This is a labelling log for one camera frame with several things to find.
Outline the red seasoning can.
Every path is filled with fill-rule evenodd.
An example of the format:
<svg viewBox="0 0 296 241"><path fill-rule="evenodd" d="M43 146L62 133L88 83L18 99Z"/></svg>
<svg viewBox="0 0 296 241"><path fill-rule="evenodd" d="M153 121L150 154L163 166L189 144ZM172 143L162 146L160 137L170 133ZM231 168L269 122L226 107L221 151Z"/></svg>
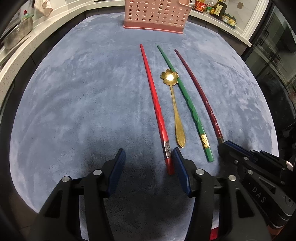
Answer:
<svg viewBox="0 0 296 241"><path fill-rule="evenodd" d="M204 1L195 1L194 8L197 11L204 12L205 9L207 8L207 4L204 3Z"/></svg>

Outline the dark soy sauce bottle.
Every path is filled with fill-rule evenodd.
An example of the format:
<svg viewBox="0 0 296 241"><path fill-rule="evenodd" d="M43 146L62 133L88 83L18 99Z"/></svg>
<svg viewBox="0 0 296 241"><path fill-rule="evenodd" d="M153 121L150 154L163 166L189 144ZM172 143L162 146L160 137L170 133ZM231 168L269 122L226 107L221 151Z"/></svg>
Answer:
<svg viewBox="0 0 296 241"><path fill-rule="evenodd" d="M226 1L225 0L218 0L216 2L216 4L212 6L210 14L213 17L221 20L222 16L224 15L224 13L226 11L226 9L227 9Z"/></svg>

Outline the gold flower spoon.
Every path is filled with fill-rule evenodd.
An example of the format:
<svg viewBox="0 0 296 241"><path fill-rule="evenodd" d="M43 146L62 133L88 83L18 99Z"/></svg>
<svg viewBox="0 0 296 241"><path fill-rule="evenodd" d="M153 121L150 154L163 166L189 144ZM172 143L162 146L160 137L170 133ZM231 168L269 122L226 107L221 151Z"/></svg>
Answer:
<svg viewBox="0 0 296 241"><path fill-rule="evenodd" d="M165 85L168 85L171 92L171 99L173 103L173 110L174 110L174 119L175 119L175 133L176 133L176 141L179 147L184 148L186 144L186 137L185 132L183 129L182 121L178 112L175 93L174 93L174 86L178 83L178 74L177 72L173 71L172 69L167 69L166 71L161 73L160 78L163 80Z"/></svg>

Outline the steel basin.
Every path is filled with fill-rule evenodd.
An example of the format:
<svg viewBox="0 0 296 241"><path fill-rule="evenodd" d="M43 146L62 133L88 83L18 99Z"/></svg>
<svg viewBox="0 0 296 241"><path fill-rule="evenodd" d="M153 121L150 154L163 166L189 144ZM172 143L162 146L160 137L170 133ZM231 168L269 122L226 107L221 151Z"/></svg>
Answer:
<svg viewBox="0 0 296 241"><path fill-rule="evenodd" d="M15 47L33 29L33 17L30 16L5 34L2 43L8 50Z"/></svg>

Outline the red cloth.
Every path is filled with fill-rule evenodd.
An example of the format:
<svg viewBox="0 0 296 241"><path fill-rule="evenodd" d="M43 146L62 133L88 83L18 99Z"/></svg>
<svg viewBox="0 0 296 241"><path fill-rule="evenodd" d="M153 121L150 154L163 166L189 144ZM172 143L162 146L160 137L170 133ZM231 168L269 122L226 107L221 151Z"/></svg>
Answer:
<svg viewBox="0 0 296 241"><path fill-rule="evenodd" d="M218 227L211 229L210 241L216 240L218 238L218 230L219 230Z"/></svg>

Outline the blue grey table mat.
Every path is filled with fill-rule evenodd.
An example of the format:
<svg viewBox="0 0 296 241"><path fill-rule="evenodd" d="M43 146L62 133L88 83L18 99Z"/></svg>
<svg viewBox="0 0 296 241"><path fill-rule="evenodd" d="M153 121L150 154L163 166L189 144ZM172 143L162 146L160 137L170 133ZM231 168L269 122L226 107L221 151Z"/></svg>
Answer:
<svg viewBox="0 0 296 241"><path fill-rule="evenodd" d="M165 53L201 119L214 161L205 156L182 93L174 94L186 135L183 156L213 176L227 176L204 104L182 65L201 84L225 139L278 154L264 95L236 51L217 33L187 23L182 34L125 29L122 14L86 18L47 54L25 88L10 143L11 177L17 192L39 211L63 176L80 178L114 158L126 163L106 209L116 240L183 240L194 199L176 175L168 175L151 91L145 50L165 119L170 146L177 146L169 87L160 78Z"/></svg>

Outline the green condiment jar set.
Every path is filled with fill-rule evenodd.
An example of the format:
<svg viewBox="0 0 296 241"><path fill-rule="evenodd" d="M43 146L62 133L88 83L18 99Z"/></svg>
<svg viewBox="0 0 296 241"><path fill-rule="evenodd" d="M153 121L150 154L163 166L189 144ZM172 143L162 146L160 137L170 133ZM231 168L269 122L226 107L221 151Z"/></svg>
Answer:
<svg viewBox="0 0 296 241"><path fill-rule="evenodd" d="M236 26L236 18L234 18L233 16L229 15L229 14L224 14L222 16L222 21L228 25L229 27L235 29Z"/></svg>

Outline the green chopstick gold band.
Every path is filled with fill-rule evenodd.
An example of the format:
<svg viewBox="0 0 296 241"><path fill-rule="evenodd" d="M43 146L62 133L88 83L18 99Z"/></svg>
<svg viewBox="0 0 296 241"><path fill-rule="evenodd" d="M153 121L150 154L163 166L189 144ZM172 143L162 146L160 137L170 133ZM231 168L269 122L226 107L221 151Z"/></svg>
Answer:
<svg viewBox="0 0 296 241"><path fill-rule="evenodd" d="M194 107L194 104L182 82L182 80L178 77L177 78L177 81L178 81L178 86L179 86L179 89L183 95L183 97L185 98L185 101L187 103L187 106L191 112L191 115L192 115L192 118L193 118L193 121L195 123L195 126L198 130L198 133L199 133L199 136L200 136L200 139L201 139L201 142L203 144L203 149L205 151L205 155L207 157L207 161L208 162L213 162L214 161L214 157L213 157L213 154L212 154L212 150L211 150L211 147L210 147L210 144L209 144L209 141L208 141L208 138L207 138L207 135L206 135L206 132L204 130L204 127L202 125L202 122L197 114L197 111Z"/></svg>

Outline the dark red chopstick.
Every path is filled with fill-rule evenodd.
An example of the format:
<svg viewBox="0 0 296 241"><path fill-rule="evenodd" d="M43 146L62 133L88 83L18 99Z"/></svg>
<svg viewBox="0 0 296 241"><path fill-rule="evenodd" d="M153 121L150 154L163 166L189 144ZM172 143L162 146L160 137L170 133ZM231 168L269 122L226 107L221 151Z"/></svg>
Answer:
<svg viewBox="0 0 296 241"><path fill-rule="evenodd" d="M179 57L179 59L181 60L182 64L184 65L185 69L187 70L189 76L191 77L191 80L193 81L202 101L203 104L206 108L206 111L209 115L210 121L212 123L212 126L214 128L214 132L218 141L218 144L222 144L224 143L224 138L222 135L222 132L220 130L220 126L218 124L218 121L215 117L215 114L210 106L210 103L208 102L208 99L205 95L205 93L203 92L203 89L201 87L201 85L199 84L197 78L195 77L194 73L192 72L192 70L190 69L189 65L187 64L187 62L184 60L184 58L181 56L181 54L179 53L179 51L177 49L174 49L175 53L177 54L177 56Z"/></svg>

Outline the pink perforated utensil holder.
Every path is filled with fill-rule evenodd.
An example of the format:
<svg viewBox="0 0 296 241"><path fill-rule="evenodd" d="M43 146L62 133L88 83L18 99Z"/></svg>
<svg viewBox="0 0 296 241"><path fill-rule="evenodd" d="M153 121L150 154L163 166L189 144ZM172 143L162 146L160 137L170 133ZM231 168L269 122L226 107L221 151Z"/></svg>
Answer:
<svg viewBox="0 0 296 241"><path fill-rule="evenodd" d="M128 0L123 27L181 34L191 9L190 1Z"/></svg>

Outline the hanging white towel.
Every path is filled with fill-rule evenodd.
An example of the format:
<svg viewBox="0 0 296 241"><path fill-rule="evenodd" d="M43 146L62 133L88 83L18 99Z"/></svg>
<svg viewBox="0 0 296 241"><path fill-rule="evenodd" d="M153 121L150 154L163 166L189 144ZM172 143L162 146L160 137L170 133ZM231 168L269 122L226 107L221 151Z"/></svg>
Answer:
<svg viewBox="0 0 296 241"><path fill-rule="evenodd" d="M38 11L52 11L52 5L49 0L35 0L34 8Z"/></svg>

